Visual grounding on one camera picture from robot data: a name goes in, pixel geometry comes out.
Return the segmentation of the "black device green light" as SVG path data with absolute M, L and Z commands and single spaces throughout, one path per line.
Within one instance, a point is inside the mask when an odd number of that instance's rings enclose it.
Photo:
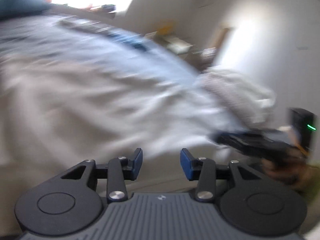
M 313 136 L 317 131 L 317 115 L 303 108 L 290 108 L 289 121 L 297 136 L 298 144 L 309 152 Z

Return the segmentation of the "grey bed blanket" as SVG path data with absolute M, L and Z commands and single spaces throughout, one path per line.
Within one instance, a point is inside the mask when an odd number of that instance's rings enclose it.
M 99 34 L 61 18 L 1 22 L 1 193 L 22 193 L 86 160 L 143 150 L 131 191 L 187 187 L 180 150 L 226 164 L 236 154 L 209 136 L 236 119 L 196 83 L 178 57 Z

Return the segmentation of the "white shelf unit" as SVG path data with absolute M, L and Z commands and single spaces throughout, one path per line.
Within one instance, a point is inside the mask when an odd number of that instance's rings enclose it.
M 174 34 L 162 35 L 159 32 L 151 32 L 144 35 L 145 38 L 152 40 L 165 49 L 171 51 L 176 55 L 187 54 L 193 47 L 192 44 L 178 38 Z

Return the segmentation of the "cardboard box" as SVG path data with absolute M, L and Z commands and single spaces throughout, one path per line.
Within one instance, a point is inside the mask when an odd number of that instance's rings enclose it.
M 227 42 L 228 37 L 231 35 L 233 30 L 233 27 L 220 27 L 214 34 L 212 42 L 210 43 L 210 49 L 212 51 L 212 64 L 215 63 L 217 57 L 223 49 L 224 44 Z

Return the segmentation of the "cream white garment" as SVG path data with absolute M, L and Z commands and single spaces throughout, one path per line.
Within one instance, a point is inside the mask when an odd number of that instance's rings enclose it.
M 199 75 L 198 83 L 248 128 L 262 128 L 273 113 L 275 92 L 238 72 L 210 67 Z

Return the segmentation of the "yellow box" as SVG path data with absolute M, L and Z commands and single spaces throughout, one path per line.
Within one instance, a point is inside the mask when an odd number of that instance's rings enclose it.
M 158 35 L 169 35 L 174 31 L 175 22 L 174 21 L 163 21 L 157 27 Z

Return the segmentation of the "teal blue duvet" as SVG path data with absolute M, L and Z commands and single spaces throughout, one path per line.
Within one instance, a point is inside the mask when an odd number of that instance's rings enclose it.
M 39 15 L 50 8 L 51 4 L 45 0 L 1 0 L 1 21 Z

